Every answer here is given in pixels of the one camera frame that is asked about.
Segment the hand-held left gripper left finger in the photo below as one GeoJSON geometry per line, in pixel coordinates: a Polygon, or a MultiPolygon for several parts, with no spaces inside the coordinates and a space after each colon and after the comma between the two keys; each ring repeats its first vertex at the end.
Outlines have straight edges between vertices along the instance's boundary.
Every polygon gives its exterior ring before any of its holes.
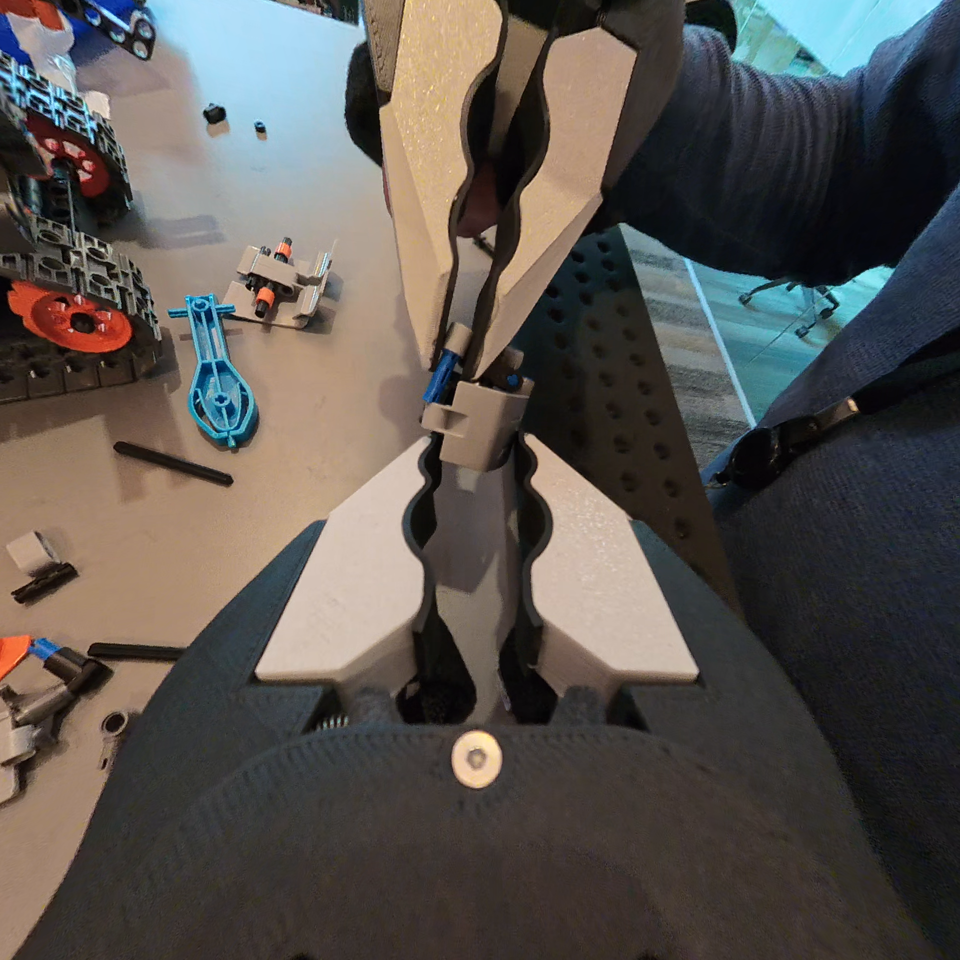
{"type": "Polygon", "coordinates": [[[423,552],[437,527],[438,446],[416,440],[332,510],[256,664],[260,682],[319,683],[347,703],[431,681],[437,589],[423,552]]]}

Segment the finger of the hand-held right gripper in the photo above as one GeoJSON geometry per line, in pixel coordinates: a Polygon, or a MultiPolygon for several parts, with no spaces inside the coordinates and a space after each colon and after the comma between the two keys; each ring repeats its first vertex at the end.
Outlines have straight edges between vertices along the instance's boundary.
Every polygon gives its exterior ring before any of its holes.
{"type": "Polygon", "coordinates": [[[400,8],[381,141],[404,299],[424,369],[438,363],[446,338],[457,223],[475,173],[470,112],[501,59],[505,18],[494,1],[400,8]]]}
{"type": "Polygon", "coordinates": [[[637,51],[603,27],[553,38],[512,130],[524,171],[496,227],[472,323],[472,375],[510,345],[603,199],[608,155],[637,51]]]}

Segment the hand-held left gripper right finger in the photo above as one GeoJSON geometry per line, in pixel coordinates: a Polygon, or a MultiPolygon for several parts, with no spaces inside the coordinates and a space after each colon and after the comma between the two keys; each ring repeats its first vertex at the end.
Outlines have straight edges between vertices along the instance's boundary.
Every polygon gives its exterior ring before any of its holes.
{"type": "Polygon", "coordinates": [[[593,693],[603,706],[630,686],[688,686],[701,671],[629,514],[534,434],[518,454],[543,522],[524,560],[532,666],[560,699],[593,693]]]}

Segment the black wheel brick assembly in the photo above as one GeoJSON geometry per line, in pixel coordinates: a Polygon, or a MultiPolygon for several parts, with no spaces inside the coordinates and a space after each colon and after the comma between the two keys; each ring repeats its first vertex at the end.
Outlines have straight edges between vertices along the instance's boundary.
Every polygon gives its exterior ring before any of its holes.
{"type": "Polygon", "coordinates": [[[441,437],[441,462],[492,472],[508,461],[533,390],[526,377],[517,392],[461,379],[451,402],[427,403],[421,424],[441,437]]]}

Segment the black elbow connector blue pin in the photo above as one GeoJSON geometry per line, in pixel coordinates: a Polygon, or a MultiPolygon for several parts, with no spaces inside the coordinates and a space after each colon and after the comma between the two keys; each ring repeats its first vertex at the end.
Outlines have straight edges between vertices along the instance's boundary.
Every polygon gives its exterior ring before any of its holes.
{"type": "Polygon", "coordinates": [[[100,659],[79,654],[48,639],[31,640],[28,651],[44,670],[56,678],[75,698],[100,689],[113,671],[100,659]]]}

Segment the person's right forearm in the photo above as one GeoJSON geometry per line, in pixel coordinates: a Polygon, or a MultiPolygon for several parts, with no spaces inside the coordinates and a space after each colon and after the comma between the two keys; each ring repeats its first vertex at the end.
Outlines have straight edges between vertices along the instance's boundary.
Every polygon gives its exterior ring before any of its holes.
{"type": "Polygon", "coordinates": [[[958,282],[958,2],[846,75],[768,73],[685,27],[675,90],[597,216],[727,272],[958,282]]]}

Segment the black axle rod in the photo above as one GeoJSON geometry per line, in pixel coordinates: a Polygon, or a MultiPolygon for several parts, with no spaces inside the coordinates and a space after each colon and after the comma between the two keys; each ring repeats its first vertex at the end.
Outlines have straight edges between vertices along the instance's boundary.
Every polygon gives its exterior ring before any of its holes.
{"type": "Polygon", "coordinates": [[[233,475],[223,471],[213,469],[212,466],[199,464],[173,454],[144,448],[140,445],[118,440],[113,443],[115,453],[142,463],[153,464],[167,471],[193,477],[201,481],[217,485],[221,487],[231,487],[235,483],[233,475]]]}
{"type": "Polygon", "coordinates": [[[177,646],[156,643],[91,643],[87,656],[102,662],[173,664],[187,653],[177,646]]]}

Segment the black badge reel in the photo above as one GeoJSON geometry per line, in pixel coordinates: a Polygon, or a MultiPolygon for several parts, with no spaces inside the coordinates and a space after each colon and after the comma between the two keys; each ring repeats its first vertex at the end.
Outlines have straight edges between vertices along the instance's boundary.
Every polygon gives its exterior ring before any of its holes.
{"type": "Polygon", "coordinates": [[[724,464],[710,473],[707,486],[760,491],[772,486],[801,455],[860,414],[857,401],[846,398],[812,415],[792,417],[774,426],[757,426],[734,443],[724,464]]]}

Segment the blue brick separator tool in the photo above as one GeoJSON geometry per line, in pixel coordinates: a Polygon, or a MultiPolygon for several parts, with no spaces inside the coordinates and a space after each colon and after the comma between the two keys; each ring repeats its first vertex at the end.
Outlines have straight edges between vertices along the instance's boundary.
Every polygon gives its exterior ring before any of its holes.
{"type": "Polygon", "coordinates": [[[189,411],[212,441],[237,450],[255,434],[260,408],[225,342],[222,320],[233,312],[233,305],[221,304],[213,294],[187,295],[184,303],[168,314],[188,320],[195,345],[197,365],[189,390],[189,411]]]}

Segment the person's blue-clothed body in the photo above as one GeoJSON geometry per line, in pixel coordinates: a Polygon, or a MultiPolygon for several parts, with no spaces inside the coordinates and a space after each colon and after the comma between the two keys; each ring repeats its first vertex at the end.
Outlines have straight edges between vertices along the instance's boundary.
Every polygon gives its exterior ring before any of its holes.
{"type": "Polygon", "coordinates": [[[958,374],[716,495],[749,623],[824,736],[897,894],[958,958],[958,374]]]}

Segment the black office chair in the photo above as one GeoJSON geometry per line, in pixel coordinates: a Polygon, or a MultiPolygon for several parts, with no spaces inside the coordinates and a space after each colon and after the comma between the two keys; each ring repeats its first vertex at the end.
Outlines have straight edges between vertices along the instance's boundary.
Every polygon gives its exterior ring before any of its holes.
{"type": "Polygon", "coordinates": [[[739,303],[748,306],[757,295],[781,287],[787,293],[792,293],[796,289],[801,290],[804,309],[800,312],[800,325],[795,330],[799,341],[806,339],[821,320],[831,319],[840,307],[840,302],[830,286],[824,283],[807,286],[790,278],[761,282],[750,290],[739,294],[739,303]]]}

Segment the black pin connector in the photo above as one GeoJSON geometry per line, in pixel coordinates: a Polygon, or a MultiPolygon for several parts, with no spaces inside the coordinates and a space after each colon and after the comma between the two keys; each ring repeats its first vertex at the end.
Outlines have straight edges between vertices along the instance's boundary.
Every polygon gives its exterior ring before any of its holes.
{"type": "Polygon", "coordinates": [[[79,571],[69,562],[60,562],[36,574],[30,582],[12,592],[17,605],[29,606],[54,593],[67,583],[77,579],[79,571]]]}

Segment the grey axle connector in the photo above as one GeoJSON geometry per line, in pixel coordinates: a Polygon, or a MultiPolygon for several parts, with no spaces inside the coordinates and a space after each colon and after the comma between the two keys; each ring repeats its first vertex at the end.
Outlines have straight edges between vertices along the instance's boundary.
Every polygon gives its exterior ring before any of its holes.
{"type": "Polygon", "coordinates": [[[30,760],[51,738],[46,725],[68,709],[77,695],[59,682],[36,695],[20,695],[1,687],[1,766],[12,768],[30,760]]]}

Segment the tracked toy robot vehicle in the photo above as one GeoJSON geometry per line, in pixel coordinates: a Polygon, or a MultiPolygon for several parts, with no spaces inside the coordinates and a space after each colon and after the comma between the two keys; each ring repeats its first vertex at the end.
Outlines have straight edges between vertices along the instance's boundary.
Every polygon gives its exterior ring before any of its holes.
{"type": "Polygon", "coordinates": [[[1,402],[125,385],[163,357],[141,270],[97,231],[132,208],[110,102],[81,91],[75,21],[141,62],[157,29],[145,2],[3,2],[29,63],[1,55],[1,402]]]}

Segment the grey bracket with orange bushes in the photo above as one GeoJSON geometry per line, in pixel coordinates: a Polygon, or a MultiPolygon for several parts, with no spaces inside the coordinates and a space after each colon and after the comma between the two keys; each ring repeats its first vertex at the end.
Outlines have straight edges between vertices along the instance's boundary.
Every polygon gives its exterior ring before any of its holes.
{"type": "Polygon", "coordinates": [[[228,317],[272,328],[304,330],[317,317],[333,266],[336,246],[311,261],[293,257],[293,241],[275,248],[247,246],[224,301],[228,317]]]}

